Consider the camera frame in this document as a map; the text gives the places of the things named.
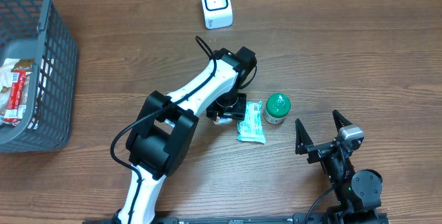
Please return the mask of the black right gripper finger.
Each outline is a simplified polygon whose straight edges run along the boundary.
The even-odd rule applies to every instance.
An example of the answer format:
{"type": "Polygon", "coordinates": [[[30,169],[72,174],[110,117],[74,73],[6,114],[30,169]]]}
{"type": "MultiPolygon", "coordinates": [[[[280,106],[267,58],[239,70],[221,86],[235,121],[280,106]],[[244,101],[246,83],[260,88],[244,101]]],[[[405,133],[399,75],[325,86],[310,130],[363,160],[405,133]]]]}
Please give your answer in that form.
{"type": "Polygon", "coordinates": [[[295,124],[296,154],[303,155],[308,153],[309,149],[313,147],[314,144],[299,118],[295,121],[295,124]]]}
{"type": "Polygon", "coordinates": [[[347,120],[338,110],[333,110],[332,115],[338,136],[348,136],[349,130],[352,128],[352,123],[347,120]]]}

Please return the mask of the orange snack packet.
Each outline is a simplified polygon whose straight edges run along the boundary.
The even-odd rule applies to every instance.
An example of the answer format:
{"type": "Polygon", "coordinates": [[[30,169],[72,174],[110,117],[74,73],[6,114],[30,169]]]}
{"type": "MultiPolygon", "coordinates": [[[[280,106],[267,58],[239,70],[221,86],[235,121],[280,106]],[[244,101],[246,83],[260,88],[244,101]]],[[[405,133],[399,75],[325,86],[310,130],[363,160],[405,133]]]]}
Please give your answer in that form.
{"type": "Polygon", "coordinates": [[[233,119],[217,117],[213,122],[216,125],[230,124],[233,122],[233,119]]]}

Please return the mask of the teal snack packet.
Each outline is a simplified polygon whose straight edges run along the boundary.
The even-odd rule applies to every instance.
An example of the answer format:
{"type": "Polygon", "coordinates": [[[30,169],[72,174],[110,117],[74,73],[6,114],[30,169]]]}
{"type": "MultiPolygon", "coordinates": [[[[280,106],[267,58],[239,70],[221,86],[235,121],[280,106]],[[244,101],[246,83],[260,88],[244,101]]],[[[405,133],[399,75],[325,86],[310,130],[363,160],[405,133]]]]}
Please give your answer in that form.
{"type": "Polygon", "coordinates": [[[237,122],[237,140],[241,142],[266,143],[261,119],[262,101],[246,102],[244,120],[237,122]]]}

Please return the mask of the green lid jar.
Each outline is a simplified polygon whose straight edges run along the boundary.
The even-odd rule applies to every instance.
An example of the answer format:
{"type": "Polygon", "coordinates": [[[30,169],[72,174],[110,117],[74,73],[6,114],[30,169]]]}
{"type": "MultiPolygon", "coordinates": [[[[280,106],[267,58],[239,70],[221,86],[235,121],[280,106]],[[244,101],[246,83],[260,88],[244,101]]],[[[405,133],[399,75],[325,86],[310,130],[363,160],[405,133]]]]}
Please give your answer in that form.
{"type": "Polygon", "coordinates": [[[290,99],[285,94],[275,93],[265,104],[265,120],[271,124],[279,124],[284,121],[290,110],[290,99]]]}

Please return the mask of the red white snack bar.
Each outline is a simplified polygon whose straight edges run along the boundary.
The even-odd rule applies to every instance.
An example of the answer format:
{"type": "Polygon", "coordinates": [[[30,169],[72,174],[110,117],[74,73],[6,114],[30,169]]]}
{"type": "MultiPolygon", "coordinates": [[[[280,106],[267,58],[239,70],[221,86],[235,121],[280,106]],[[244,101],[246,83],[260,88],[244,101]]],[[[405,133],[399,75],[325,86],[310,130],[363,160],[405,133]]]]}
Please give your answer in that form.
{"type": "Polygon", "coordinates": [[[28,76],[32,73],[31,67],[19,66],[12,69],[12,83],[10,87],[10,96],[6,106],[3,121],[6,124],[17,125],[26,111],[27,93],[25,89],[26,82],[29,82],[28,76]]]}

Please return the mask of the brown snack bag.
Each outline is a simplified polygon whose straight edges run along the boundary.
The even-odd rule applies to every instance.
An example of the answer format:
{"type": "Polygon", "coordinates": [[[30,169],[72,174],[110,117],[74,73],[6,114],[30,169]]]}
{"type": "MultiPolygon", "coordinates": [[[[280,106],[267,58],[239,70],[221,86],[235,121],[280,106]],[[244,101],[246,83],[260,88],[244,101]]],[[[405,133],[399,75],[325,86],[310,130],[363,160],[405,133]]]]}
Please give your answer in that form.
{"type": "MultiPolygon", "coordinates": [[[[5,114],[6,106],[8,104],[8,98],[10,96],[10,87],[12,83],[12,69],[17,68],[19,66],[31,67],[34,64],[34,59],[13,59],[6,58],[1,65],[1,124],[5,124],[6,126],[15,127],[16,125],[6,124],[3,121],[3,115],[5,114]]],[[[26,82],[25,89],[27,93],[24,93],[23,96],[27,97],[28,101],[28,91],[30,86],[30,76],[28,76],[29,82],[26,82]]]]}

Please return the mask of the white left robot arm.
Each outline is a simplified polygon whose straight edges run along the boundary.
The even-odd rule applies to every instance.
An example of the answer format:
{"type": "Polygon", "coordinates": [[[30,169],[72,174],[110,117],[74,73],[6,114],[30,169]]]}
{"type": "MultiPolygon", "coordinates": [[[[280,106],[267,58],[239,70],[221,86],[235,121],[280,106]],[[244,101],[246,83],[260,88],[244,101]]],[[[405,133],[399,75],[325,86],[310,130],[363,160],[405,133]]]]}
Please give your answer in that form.
{"type": "Polygon", "coordinates": [[[200,116],[243,120],[246,95],[241,89],[257,72],[256,54],[246,47],[231,53],[226,48],[206,50],[206,68],[182,88],[167,95],[153,91],[136,121],[118,133],[127,135],[131,183],[123,208],[111,223],[152,223],[164,181],[184,160],[200,116]]]}

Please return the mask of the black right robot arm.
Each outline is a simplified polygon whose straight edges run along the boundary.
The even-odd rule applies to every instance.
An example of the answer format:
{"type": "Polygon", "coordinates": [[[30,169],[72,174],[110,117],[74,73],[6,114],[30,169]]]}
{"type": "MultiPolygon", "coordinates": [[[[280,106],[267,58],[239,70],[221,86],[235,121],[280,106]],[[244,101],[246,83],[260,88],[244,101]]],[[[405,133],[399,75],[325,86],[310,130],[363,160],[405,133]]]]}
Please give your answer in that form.
{"type": "Polygon", "coordinates": [[[332,141],[315,145],[301,120],[295,122],[296,153],[307,155],[307,162],[319,162],[331,187],[319,196],[305,214],[305,223],[388,223],[387,214],[379,214],[382,176],[373,169],[355,171],[350,161],[365,137],[364,131],[339,111],[332,112],[337,136],[332,141]],[[317,205],[334,192],[338,204],[314,217],[317,205]]]}

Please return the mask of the white barcode scanner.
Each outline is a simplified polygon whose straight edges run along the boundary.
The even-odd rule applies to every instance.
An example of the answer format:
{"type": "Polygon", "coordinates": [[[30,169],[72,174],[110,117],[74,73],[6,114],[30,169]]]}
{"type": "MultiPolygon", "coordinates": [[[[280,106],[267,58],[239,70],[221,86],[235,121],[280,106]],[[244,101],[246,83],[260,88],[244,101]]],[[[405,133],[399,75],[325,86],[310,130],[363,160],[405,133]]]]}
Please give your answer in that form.
{"type": "Polygon", "coordinates": [[[224,28],[233,23],[231,0],[201,0],[207,29],[224,28]]]}

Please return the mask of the grey plastic basket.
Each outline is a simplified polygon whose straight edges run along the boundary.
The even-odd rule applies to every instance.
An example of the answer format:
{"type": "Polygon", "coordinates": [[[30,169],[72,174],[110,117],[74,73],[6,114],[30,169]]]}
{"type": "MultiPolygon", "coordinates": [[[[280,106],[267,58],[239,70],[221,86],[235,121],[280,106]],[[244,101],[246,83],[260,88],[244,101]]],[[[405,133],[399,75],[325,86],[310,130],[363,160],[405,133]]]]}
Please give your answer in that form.
{"type": "Polygon", "coordinates": [[[1,152],[54,151],[69,141],[78,48],[52,0],[1,0],[1,62],[30,60],[23,119],[1,125],[1,152]]]}

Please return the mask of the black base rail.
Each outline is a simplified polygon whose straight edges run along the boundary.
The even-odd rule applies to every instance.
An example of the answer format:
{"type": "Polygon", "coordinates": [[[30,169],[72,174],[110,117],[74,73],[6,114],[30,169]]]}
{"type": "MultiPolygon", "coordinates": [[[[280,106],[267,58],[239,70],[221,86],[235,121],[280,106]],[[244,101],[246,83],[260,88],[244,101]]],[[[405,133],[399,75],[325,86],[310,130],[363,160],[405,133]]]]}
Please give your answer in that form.
{"type": "MultiPolygon", "coordinates": [[[[177,217],[155,217],[152,224],[304,224],[307,214],[294,214],[293,216],[261,216],[261,217],[246,217],[246,218],[191,218],[191,219],[179,219],[177,217]]],[[[332,223],[326,220],[325,214],[311,214],[309,216],[308,223],[321,224],[332,223]]],[[[83,221],[83,224],[111,224],[114,223],[111,218],[103,219],[100,221],[83,221]]],[[[367,217],[367,220],[357,221],[356,219],[350,219],[345,223],[380,223],[389,224],[387,214],[379,214],[378,218],[367,217]]]]}

